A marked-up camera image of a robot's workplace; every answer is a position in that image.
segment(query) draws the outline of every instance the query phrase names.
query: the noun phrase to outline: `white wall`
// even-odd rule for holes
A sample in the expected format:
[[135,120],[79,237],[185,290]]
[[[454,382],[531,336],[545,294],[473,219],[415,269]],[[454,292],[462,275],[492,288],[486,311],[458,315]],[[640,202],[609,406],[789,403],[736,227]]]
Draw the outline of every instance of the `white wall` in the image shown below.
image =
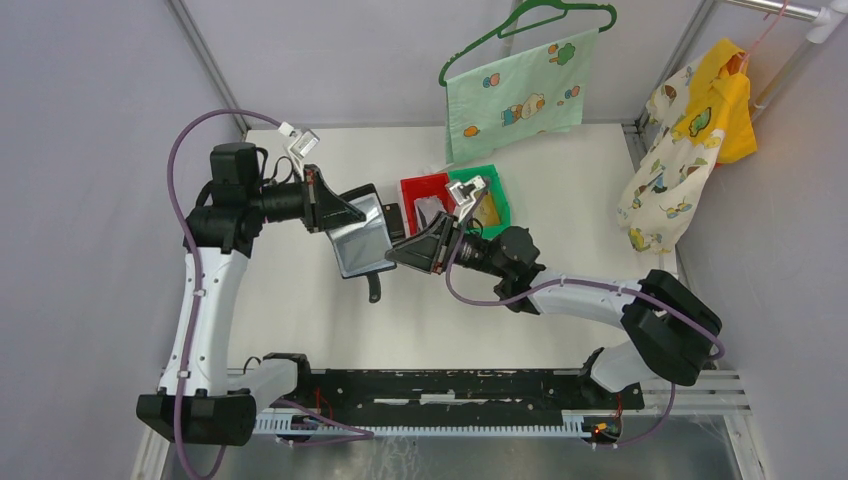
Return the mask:
[[[245,0],[186,2],[235,97],[310,126],[444,125],[447,60],[509,17],[512,0]],[[589,121],[635,119],[698,0],[612,2],[618,22],[598,40]],[[520,25],[555,16],[539,8]],[[606,25],[606,12],[568,17],[513,37],[519,52]],[[446,78],[500,58],[497,38]]]
[[[163,1],[0,6],[0,476],[127,478],[184,274],[171,142],[219,106]],[[212,121],[179,158],[187,204]]]
[[[761,18],[722,6],[704,42],[728,35],[747,46]],[[751,60],[755,90],[807,28],[787,20],[767,38]],[[846,51],[843,26],[760,118],[760,151],[714,173],[680,245],[695,289],[724,319],[727,362],[778,480],[848,469]]]

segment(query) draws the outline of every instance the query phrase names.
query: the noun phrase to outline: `white table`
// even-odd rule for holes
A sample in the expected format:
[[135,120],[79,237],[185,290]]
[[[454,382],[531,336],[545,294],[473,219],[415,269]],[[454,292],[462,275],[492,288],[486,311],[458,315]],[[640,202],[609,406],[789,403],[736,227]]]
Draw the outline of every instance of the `white table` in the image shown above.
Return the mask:
[[[336,193],[374,183],[384,203],[397,202],[400,179],[444,163],[443,127],[316,133],[321,143],[307,162]],[[274,160],[282,154],[277,135],[254,130],[246,140]],[[500,174],[512,224],[530,228],[548,268],[621,279],[658,268],[658,257],[635,253],[615,222],[615,205],[634,174],[620,125],[537,135],[466,166],[488,163]],[[666,256],[665,267],[674,272],[673,259]],[[454,273],[465,296],[495,298],[496,278]],[[298,221],[266,225],[236,302],[228,365],[285,352],[307,354],[313,368],[566,368],[626,339],[580,318],[462,304],[444,276],[399,266],[380,277],[383,297],[372,305],[364,278],[341,279],[325,235],[307,233]]]

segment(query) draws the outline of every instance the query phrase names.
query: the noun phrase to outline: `clothes rod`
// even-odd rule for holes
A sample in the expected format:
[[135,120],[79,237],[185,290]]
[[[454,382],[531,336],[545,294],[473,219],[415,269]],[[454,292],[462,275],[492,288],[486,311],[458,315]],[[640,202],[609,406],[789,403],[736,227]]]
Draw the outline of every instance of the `clothes rod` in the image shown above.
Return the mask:
[[[777,14],[783,8],[783,2],[773,0],[723,0],[724,3],[737,5],[739,7],[750,8],[751,10],[759,10],[765,13]],[[798,3],[790,3],[786,7],[786,12],[783,16],[786,18],[794,18],[804,20],[805,22],[815,21],[821,14],[821,7],[812,7],[810,5],[802,5]]]

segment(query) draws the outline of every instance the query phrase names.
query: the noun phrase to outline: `hanging cloth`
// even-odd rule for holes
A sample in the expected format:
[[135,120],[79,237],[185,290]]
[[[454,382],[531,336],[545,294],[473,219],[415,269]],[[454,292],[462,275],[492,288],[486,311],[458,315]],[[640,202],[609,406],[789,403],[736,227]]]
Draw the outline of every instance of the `hanging cloth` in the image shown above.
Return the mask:
[[647,108],[660,132],[617,208],[634,250],[670,253],[716,163],[757,150],[748,113],[751,84],[740,53],[722,39],[651,95]]

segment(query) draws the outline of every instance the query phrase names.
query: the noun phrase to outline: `light green cloth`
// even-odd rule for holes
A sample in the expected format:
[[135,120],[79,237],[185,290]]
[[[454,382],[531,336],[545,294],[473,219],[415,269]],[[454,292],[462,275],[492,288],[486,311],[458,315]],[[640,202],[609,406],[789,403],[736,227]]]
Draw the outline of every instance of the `light green cloth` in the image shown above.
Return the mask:
[[580,124],[597,38],[590,30],[448,80],[447,163]]

